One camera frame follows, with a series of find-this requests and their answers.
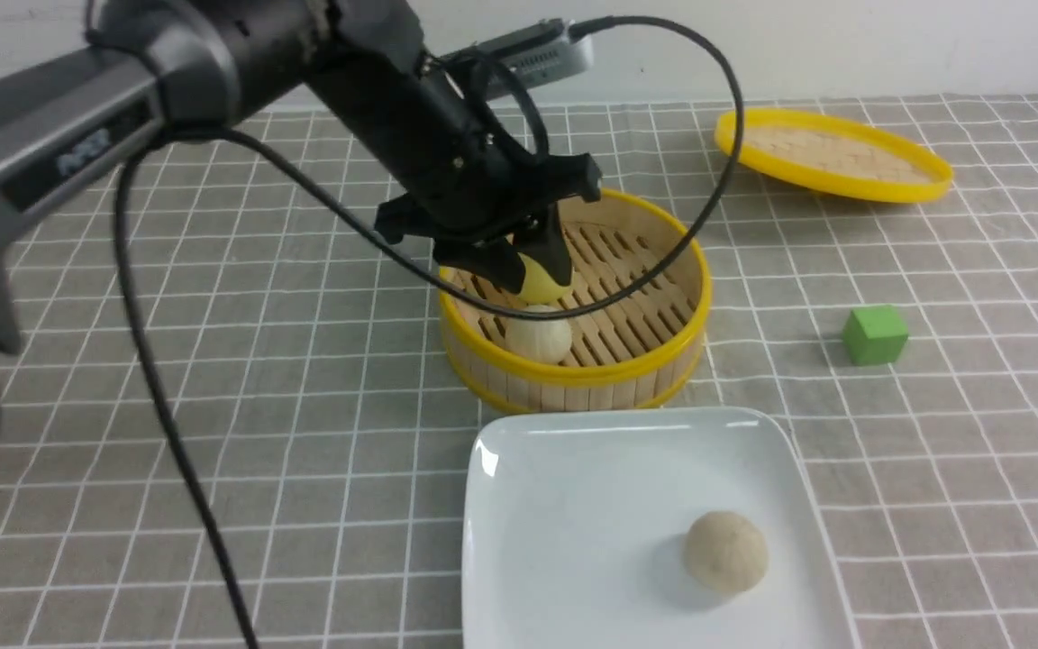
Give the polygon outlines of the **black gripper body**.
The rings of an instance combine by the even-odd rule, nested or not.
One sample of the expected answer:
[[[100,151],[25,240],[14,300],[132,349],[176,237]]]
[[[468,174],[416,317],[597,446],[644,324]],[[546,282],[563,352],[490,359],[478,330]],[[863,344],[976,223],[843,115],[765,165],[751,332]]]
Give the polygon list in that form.
[[[487,69],[462,90],[434,70],[397,79],[387,94],[386,134],[376,156],[404,190],[378,209],[375,229],[387,242],[425,237],[479,245],[523,229],[568,198],[600,200],[600,169],[584,155],[553,155],[539,107],[506,74],[506,89],[530,127],[534,148],[516,140],[487,105]]]

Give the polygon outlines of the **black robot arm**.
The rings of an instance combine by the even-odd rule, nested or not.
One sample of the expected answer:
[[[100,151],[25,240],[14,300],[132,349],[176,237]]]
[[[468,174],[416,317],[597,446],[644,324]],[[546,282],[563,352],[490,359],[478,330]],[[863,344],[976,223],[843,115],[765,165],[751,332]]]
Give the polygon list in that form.
[[[110,1],[87,46],[0,78],[0,352],[22,348],[5,251],[166,135],[234,127],[308,87],[403,188],[390,243],[514,293],[569,283],[559,201],[601,196],[588,153],[531,153],[487,106],[498,61],[437,58],[406,1]]]

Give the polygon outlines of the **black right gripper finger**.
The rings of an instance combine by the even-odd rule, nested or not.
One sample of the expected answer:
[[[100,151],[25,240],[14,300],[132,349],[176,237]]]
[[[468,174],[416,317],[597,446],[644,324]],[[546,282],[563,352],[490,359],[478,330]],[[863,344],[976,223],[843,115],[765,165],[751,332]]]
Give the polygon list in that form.
[[[573,266],[558,216],[537,216],[519,231],[519,253],[557,287],[569,288]]]

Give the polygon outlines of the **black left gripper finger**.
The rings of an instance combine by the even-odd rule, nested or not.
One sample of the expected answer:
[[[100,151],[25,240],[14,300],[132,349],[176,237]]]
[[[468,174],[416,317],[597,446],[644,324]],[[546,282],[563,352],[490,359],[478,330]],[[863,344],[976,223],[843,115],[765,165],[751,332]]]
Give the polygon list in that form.
[[[496,288],[519,295],[526,279],[522,255],[510,242],[458,243],[458,268]]]

